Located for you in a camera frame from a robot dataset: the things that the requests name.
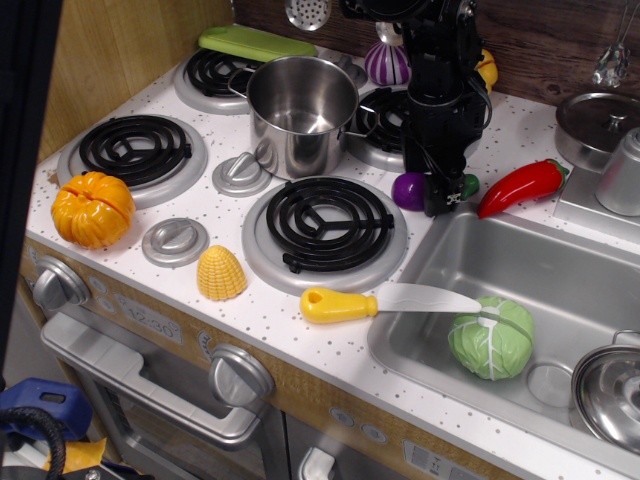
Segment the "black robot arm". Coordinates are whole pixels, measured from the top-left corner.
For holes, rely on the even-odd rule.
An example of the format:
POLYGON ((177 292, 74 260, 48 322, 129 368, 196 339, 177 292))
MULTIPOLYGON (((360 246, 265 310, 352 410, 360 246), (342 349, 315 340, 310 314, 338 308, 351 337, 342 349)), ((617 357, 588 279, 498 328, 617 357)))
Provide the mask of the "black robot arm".
POLYGON ((342 1, 347 18, 397 24, 411 67, 402 124, 405 170, 425 180, 423 209, 453 211, 465 186, 465 151, 481 139, 492 107, 476 65, 484 41, 474 1, 342 1))

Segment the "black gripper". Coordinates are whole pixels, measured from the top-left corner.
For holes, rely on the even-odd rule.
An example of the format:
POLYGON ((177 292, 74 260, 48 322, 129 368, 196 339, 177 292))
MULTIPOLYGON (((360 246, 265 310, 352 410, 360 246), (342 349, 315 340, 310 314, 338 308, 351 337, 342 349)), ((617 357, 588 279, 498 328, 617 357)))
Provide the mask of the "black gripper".
POLYGON ((408 117, 402 124, 405 170, 425 175, 424 212, 450 213, 463 201, 466 150, 481 139, 492 105, 484 89, 464 89, 454 99, 421 97, 407 91, 408 117))

